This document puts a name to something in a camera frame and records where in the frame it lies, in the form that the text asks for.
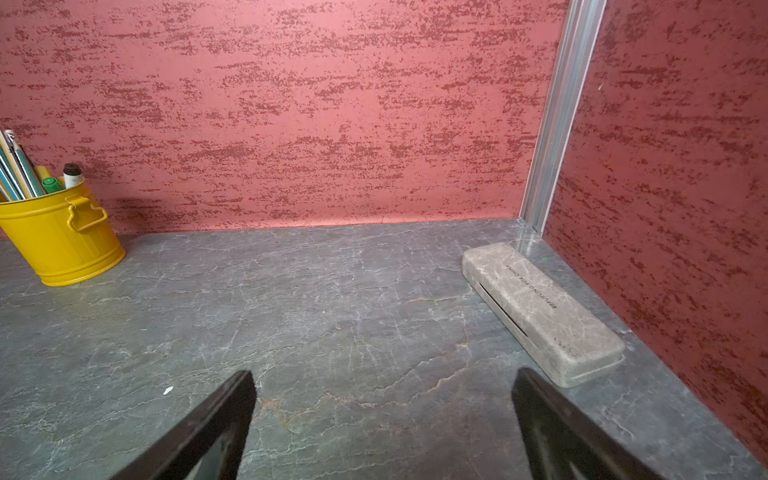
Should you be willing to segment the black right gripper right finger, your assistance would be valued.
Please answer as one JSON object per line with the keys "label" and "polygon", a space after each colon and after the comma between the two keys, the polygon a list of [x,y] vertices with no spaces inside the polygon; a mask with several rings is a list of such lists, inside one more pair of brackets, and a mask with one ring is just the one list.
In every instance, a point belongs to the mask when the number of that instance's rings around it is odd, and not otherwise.
{"label": "black right gripper right finger", "polygon": [[534,370],[518,371],[511,399],[533,478],[660,477]]}

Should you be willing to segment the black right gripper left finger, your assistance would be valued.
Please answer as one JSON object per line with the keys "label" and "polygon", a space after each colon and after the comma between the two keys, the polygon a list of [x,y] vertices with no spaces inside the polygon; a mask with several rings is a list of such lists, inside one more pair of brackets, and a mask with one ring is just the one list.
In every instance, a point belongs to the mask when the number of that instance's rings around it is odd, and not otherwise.
{"label": "black right gripper left finger", "polygon": [[253,375],[239,370],[115,479],[235,479],[257,400]]}

